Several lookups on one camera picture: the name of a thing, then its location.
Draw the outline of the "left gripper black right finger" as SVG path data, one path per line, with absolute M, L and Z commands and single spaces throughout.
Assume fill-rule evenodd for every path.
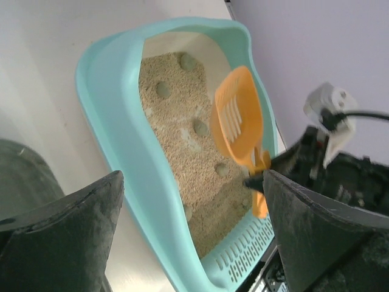
M 388 217 L 268 170 L 264 194 L 289 291 L 388 291 Z

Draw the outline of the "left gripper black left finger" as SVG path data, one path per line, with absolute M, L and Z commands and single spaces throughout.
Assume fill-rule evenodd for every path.
M 123 197 L 114 171 L 1 220 L 1 291 L 111 291 L 105 271 Z

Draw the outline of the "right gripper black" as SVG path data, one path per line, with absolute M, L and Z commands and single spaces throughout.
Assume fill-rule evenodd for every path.
M 388 212 L 388 166 L 369 157 L 357 158 L 340 152 L 325 167 L 329 136 L 308 126 L 302 137 L 282 154 L 272 158 L 271 169 L 299 185 L 349 206 L 377 213 Z M 264 193 L 264 173 L 244 178 L 244 186 Z

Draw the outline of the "orange litter scoop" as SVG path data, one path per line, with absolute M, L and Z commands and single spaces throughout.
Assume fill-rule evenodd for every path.
M 250 176 L 270 168 L 270 153 L 262 149 L 261 105 L 247 67 L 235 68 L 216 89 L 209 127 L 219 153 L 245 167 Z

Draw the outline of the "grey plastic bin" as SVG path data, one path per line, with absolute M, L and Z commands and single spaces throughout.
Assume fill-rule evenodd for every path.
M 34 150 L 1 139 L 1 219 L 30 212 L 65 196 L 46 161 Z

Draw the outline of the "teal litter box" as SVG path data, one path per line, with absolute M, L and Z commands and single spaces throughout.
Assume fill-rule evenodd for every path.
M 263 113 L 263 147 L 276 156 L 274 112 L 253 62 L 249 30 L 237 21 L 170 18 L 102 38 L 78 62 L 78 98 L 110 168 L 123 172 L 128 209 L 172 286 L 177 291 L 237 291 L 274 239 L 270 220 L 245 214 L 199 258 L 173 172 L 140 102 L 142 59 L 179 51 L 203 63 L 210 91 L 232 69 L 250 69 Z

